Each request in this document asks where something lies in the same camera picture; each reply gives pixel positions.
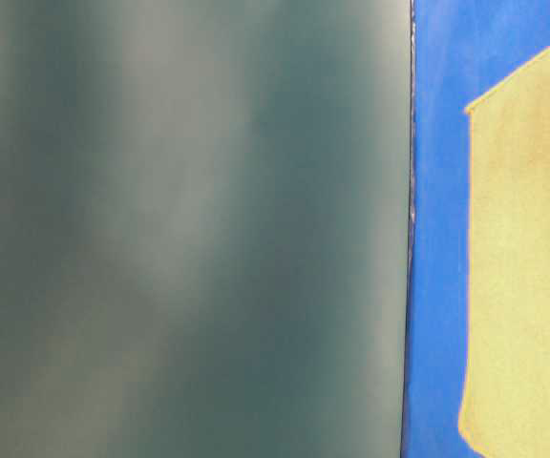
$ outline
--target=blue paint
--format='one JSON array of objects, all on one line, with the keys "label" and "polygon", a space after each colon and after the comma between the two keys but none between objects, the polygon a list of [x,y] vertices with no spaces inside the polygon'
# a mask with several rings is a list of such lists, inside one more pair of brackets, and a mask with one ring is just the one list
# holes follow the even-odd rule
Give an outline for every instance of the blue paint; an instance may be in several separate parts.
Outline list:
[{"label": "blue paint", "polygon": [[415,242],[403,456],[477,457],[457,432],[466,364],[464,107],[550,45],[550,0],[416,0]]}]

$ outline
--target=yellow paint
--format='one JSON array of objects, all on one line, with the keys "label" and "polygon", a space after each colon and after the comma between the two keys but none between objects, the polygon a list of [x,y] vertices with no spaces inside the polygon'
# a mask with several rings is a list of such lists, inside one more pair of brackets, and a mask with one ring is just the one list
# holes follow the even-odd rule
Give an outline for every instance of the yellow paint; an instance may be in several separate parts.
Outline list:
[{"label": "yellow paint", "polygon": [[467,108],[468,363],[459,431],[490,458],[550,458],[550,48]]}]

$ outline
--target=yellow painted shape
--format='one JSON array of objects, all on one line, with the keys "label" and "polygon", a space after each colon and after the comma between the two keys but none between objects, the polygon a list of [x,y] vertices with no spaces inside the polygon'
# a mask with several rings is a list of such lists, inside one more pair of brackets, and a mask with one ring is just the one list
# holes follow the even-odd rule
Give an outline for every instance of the yellow painted shape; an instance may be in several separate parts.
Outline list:
[{"label": "yellow painted shape", "polygon": [[550,48],[467,108],[468,363],[459,431],[490,458],[550,458]]}]

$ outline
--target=gray-green panel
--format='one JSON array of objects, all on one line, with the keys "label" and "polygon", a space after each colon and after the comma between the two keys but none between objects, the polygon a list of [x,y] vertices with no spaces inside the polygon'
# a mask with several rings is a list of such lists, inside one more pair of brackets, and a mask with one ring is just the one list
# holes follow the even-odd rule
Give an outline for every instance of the gray-green panel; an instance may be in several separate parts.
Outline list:
[{"label": "gray-green panel", "polygon": [[409,6],[0,0],[0,457],[395,457]]}]

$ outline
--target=painting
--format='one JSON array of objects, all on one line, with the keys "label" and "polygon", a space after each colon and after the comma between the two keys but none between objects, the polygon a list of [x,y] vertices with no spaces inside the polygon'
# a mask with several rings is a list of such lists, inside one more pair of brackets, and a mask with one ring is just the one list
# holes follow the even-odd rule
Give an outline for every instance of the painting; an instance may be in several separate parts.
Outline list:
[{"label": "painting", "polygon": [[414,21],[403,456],[550,457],[550,2]]}]

